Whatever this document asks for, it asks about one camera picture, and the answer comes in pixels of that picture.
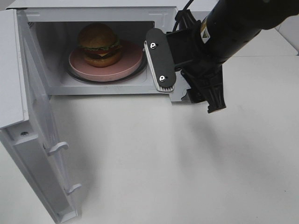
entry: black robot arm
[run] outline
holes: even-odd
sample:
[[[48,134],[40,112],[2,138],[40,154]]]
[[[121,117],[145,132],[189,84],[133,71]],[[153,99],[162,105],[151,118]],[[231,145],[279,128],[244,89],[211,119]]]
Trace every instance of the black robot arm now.
[[[219,0],[203,21],[196,21],[187,7],[178,12],[173,32],[163,34],[160,30],[153,29],[147,33],[146,39],[148,44],[168,43],[171,52],[173,67],[168,67],[172,70],[172,74],[168,73],[170,79],[168,83],[163,80],[157,80],[157,83],[164,87],[174,85],[175,78],[171,76],[175,75],[174,71],[181,70],[191,87],[187,91],[190,101],[207,101],[208,113],[226,107],[222,64],[262,29],[274,28],[287,17],[299,14],[298,0]],[[157,49],[149,48],[149,54],[155,50]],[[157,71],[161,66],[163,60],[153,63],[154,69],[157,68],[157,78],[160,77]]]

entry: microwave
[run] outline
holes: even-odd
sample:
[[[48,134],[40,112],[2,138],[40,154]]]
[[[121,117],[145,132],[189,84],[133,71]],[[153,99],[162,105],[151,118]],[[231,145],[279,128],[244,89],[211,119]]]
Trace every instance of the microwave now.
[[[204,18],[216,0],[194,3]],[[112,83],[87,83],[68,73],[66,62],[79,31],[94,22],[107,24],[119,38],[143,46],[152,28],[169,32],[185,2],[179,0],[38,1],[17,0],[0,12],[0,139],[55,221],[78,215],[62,141],[51,111],[54,95],[168,94],[182,101],[187,82],[178,77],[173,92],[155,88],[149,66],[140,74]]]

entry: open microwave door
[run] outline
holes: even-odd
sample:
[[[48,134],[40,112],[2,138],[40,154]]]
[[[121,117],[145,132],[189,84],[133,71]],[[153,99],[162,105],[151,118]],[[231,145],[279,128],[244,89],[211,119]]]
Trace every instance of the open microwave door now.
[[[0,12],[0,140],[51,217],[62,223],[77,216],[43,72],[22,10]]]

